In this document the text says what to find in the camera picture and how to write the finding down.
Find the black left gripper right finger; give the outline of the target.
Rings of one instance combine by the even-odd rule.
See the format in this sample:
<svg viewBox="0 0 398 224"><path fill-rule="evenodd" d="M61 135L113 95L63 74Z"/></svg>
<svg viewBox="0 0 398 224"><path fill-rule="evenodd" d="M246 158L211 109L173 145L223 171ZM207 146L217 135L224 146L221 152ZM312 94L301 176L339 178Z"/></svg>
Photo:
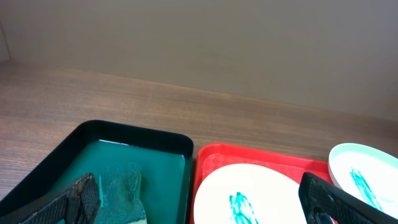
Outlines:
<svg viewBox="0 0 398 224"><path fill-rule="evenodd" d="M393 218L310 172L304 172L298 196L308 224L397 224Z"/></svg>

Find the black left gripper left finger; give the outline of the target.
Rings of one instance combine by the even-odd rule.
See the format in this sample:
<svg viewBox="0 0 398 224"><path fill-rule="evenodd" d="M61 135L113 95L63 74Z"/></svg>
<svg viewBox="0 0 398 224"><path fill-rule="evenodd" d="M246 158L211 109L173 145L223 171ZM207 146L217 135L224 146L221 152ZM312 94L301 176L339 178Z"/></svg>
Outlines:
<svg viewBox="0 0 398 224"><path fill-rule="evenodd" d="M24 205L1 217L1 223L93 224L101 205L98 184L86 173L63 188Z"/></svg>

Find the green yellow sponge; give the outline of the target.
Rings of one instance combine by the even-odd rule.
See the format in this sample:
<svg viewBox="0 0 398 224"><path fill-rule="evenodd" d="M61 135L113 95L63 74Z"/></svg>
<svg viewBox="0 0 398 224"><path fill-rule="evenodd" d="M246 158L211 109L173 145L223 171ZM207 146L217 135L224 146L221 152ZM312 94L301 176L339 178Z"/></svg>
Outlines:
<svg viewBox="0 0 398 224"><path fill-rule="evenodd" d="M141 202L141 176L141 168L136 163L111 165L99 172L101 204L95 223L147 223Z"/></svg>

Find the white plate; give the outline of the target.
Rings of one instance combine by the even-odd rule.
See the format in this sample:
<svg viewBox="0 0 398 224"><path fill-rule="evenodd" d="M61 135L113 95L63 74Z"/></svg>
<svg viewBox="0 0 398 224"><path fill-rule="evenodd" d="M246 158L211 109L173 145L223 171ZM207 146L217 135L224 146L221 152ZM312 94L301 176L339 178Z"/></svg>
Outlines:
<svg viewBox="0 0 398 224"><path fill-rule="evenodd" d="M371 207L397 218L397 158L376 148L343 143L329 153L333 184Z"/></svg>

